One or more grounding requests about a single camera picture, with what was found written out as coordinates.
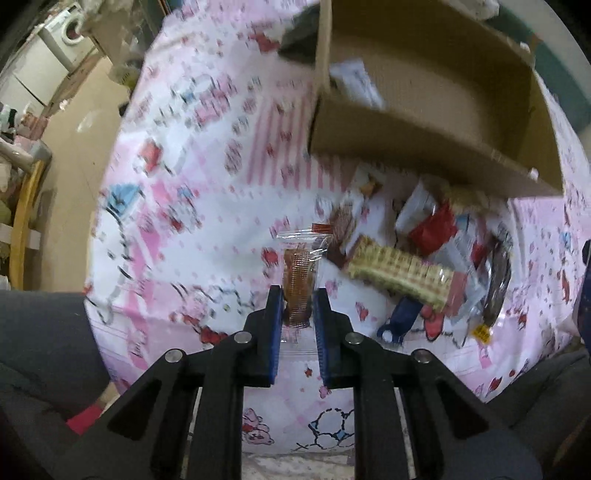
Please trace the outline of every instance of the hello kitty print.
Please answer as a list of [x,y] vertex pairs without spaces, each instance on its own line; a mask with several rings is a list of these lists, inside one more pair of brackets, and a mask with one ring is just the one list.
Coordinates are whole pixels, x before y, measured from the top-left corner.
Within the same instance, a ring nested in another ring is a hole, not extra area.
[[[281,282],[277,234],[325,222],[354,161],[308,155],[313,71],[281,60],[282,32],[300,0],[186,2],[164,21],[113,147],[92,226],[86,308],[120,391],[166,350],[212,348],[264,308]],[[399,351],[434,352],[488,401],[563,348],[591,235],[591,178],[564,113],[543,87],[561,156],[564,198],[499,202],[515,271],[489,345],[421,312]],[[358,231],[385,245],[418,177],[384,169]],[[358,332],[375,336],[397,297],[320,261],[317,285]],[[335,452],[353,445],[350,391],[323,385],[314,353],[281,354],[270,390],[246,389],[245,451]]]

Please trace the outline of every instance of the cardboard box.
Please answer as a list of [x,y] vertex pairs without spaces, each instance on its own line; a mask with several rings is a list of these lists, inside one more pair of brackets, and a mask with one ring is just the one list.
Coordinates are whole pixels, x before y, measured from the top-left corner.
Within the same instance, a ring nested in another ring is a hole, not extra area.
[[[363,60],[383,111],[331,87],[329,66],[351,59]],[[382,160],[503,197],[562,194],[529,54],[439,0],[322,0],[316,81],[311,153]]]

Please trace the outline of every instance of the tablecloth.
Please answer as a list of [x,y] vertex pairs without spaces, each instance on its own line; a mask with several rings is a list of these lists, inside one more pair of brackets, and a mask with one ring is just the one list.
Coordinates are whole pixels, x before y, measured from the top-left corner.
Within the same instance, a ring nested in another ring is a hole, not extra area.
[[[281,282],[277,233],[326,221],[348,186],[355,162],[321,164],[306,151],[312,69],[277,55],[303,5],[189,1],[165,19],[146,55],[100,190],[86,283],[90,323],[120,391],[166,350],[197,352],[241,329]],[[559,326],[584,275],[589,164],[542,88],[564,197],[499,202],[520,261],[492,342],[467,335],[466,322],[426,331],[419,317],[400,347],[431,350],[483,401],[568,343]],[[404,239],[394,223],[418,177],[383,169],[388,187],[364,208],[361,231],[397,245]],[[369,336],[394,308],[394,299],[327,261],[317,284]],[[282,356],[275,385],[246,389],[244,407],[245,451],[353,445],[352,392],[328,390],[313,353]]]

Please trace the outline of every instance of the floor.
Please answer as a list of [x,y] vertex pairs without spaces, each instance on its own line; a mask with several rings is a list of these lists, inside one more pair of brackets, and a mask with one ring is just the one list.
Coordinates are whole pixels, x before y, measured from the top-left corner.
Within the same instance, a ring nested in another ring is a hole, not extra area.
[[86,276],[90,216],[121,121],[127,88],[107,77],[101,59],[76,96],[50,119],[43,141],[53,159],[38,198],[35,228],[41,249],[30,255],[30,288],[81,291]]

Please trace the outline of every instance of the metal screw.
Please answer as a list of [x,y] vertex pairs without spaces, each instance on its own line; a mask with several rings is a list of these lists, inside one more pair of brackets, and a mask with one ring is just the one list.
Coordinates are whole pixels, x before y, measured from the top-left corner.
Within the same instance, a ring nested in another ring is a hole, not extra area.
[[252,335],[244,330],[234,335],[234,341],[236,343],[248,343],[252,340]]
[[176,362],[180,361],[183,357],[183,351],[179,350],[178,348],[173,348],[164,354],[164,359],[169,364],[175,364]]
[[347,335],[345,335],[345,342],[347,342],[349,345],[359,345],[361,342],[363,342],[363,335],[357,332],[349,332]]
[[429,350],[425,350],[424,348],[415,350],[413,352],[413,357],[420,364],[427,364],[431,360],[433,360],[433,354]]

